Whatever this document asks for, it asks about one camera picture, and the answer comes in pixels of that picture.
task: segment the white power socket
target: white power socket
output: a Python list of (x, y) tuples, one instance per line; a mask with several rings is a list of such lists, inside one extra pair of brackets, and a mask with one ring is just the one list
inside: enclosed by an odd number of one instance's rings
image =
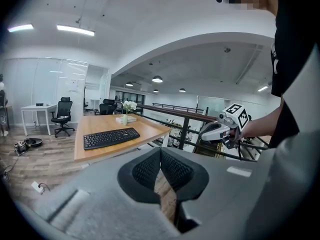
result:
[(41, 186), (41, 187), (38, 187), (38, 183), (36, 181), (34, 181), (31, 186), (39, 193), (39, 194), (42, 194), (44, 192), (44, 188)]

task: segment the white sticker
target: white sticker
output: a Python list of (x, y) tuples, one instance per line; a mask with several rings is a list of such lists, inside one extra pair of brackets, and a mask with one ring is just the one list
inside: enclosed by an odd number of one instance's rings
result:
[(250, 169), (244, 169), (239, 167), (231, 166), (228, 169), (226, 169), (228, 173), (240, 175), (249, 178), (251, 176), (252, 170)]

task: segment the floor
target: floor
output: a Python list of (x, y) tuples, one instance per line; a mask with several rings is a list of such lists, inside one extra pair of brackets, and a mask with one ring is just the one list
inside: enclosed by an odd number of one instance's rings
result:
[[(54, 128), (56, 127), (50, 127), (51, 133), (54, 132)], [(0, 137), (0, 156), (5, 163), (3, 166), (13, 165), (16, 162), (10, 172), (10, 179), (6, 182), (12, 198), (32, 209), (37, 199), (50, 194), (48, 191), (43, 195), (37, 193), (31, 187), (34, 181), (45, 183), (52, 190), (83, 168), (79, 163), (74, 162), (76, 131), (70, 130), (70, 137), (62, 132), (58, 138), (55, 138), (54, 135), (48, 135), (46, 126), (29, 127), (27, 130), (28, 137), (42, 139), (43, 145), (30, 149), (18, 157), (14, 151), (14, 144), (24, 140), (26, 136), (22, 127), (11, 127), (7, 137)], [(162, 212), (173, 222), (176, 194), (161, 171), (157, 176), (154, 191), (161, 197)]]

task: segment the black keyboard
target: black keyboard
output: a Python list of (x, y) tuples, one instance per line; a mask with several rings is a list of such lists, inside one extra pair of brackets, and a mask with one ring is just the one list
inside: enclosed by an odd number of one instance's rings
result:
[(140, 134), (133, 128), (109, 130), (83, 136), (85, 150), (104, 148), (139, 138)]

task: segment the railing post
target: railing post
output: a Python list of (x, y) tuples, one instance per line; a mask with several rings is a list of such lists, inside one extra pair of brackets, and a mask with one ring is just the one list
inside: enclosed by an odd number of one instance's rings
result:
[(180, 143), (179, 143), (179, 149), (180, 150), (184, 149), (184, 144), (185, 144), (185, 139), (186, 139), (186, 135), (187, 135), (188, 126), (189, 126), (189, 117), (185, 117), (184, 118), (184, 122), (183, 122), (182, 132), (181, 132), (181, 140), (180, 140)]

